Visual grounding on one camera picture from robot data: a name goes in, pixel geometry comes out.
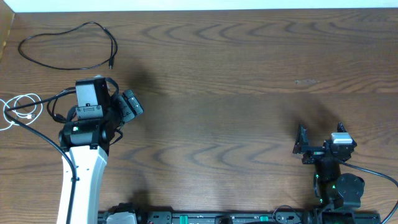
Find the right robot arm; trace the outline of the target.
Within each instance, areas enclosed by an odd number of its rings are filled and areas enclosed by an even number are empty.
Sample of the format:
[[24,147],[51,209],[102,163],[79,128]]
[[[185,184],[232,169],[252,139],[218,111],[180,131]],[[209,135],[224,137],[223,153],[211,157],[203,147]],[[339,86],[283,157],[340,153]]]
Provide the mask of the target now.
[[364,180],[351,173],[342,173],[340,165],[351,158],[357,143],[338,123],[337,131],[321,146],[311,146],[307,129],[299,125],[293,149],[302,155],[302,163],[315,166],[313,189],[320,205],[303,213],[304,224],[379,223],[380,214],[357,212],[364,194]]

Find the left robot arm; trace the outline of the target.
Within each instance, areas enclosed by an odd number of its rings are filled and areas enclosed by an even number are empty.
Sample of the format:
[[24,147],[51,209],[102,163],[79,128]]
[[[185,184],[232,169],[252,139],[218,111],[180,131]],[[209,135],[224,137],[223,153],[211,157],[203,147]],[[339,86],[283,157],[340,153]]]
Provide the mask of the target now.
[[115,134],[144,112],[132,90],[109,92],[118,84],[100,75],[75,83],[77,106],[59,133],[65,156],[57,223],[96,223],[101,183]]

